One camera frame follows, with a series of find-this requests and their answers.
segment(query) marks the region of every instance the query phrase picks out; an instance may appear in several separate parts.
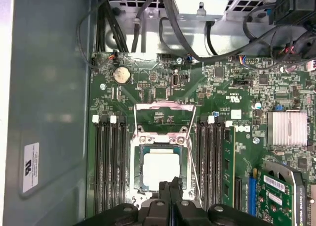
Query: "pcie slot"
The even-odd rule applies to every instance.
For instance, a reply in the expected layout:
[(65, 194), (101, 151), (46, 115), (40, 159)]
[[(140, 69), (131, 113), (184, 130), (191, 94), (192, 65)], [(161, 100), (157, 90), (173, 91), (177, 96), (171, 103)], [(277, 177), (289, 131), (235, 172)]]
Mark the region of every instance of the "pcie slot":
[(257, 180), (248, 178), (248, 214), (256, 216), (256, 185)]
[(197, 125), (197, 175), (203, 208), (222, 203), (223, 128)]
[(234, 194), (234, 208), (241, 210), (242, 208), (242, 180), (238, 177), (235, 177), (235, 194)]

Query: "silver heatsink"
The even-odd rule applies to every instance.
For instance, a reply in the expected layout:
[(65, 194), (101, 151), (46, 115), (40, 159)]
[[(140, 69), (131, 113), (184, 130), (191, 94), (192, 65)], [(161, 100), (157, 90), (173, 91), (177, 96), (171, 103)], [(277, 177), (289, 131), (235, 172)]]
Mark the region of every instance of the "silver heatsink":
[(268, 145), (306, 146), (307, 114), (304, 112), (269, 112)]

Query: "blue connector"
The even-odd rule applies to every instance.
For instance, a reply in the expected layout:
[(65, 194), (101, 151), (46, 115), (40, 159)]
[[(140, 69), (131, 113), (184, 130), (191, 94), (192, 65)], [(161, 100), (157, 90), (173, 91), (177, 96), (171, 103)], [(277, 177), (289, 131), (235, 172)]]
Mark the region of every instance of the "blue connector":
[(283, 111), (283, 110), (284, 110), (283, 106), (278, 105), (275, 107), (275, 111)]
[(248, 214), (256, 216), (256, 185), (257, 180), (249, 177), (248, 179)]

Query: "blue pcie slot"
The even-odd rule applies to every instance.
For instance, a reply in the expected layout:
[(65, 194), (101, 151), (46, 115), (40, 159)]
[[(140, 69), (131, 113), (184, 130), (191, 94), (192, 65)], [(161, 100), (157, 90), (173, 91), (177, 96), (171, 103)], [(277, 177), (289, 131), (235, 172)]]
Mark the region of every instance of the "blue pcie slot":
[(256, 184), (256, 179), (248, 179), (248, 214), (252, 216), (256, 216)]

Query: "dimm slot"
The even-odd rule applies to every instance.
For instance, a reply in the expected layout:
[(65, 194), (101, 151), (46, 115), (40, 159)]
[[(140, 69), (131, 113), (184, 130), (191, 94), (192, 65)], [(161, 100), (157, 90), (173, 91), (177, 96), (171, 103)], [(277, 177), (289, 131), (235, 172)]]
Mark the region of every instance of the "dimm slot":
[(94, 212), (98, 214), (125, 200), (126, 124), (100, 122), (95, 138)]
[(197, 176), (206, 210), (222, 203), (223, 131), (222, 126), (197, 125)]

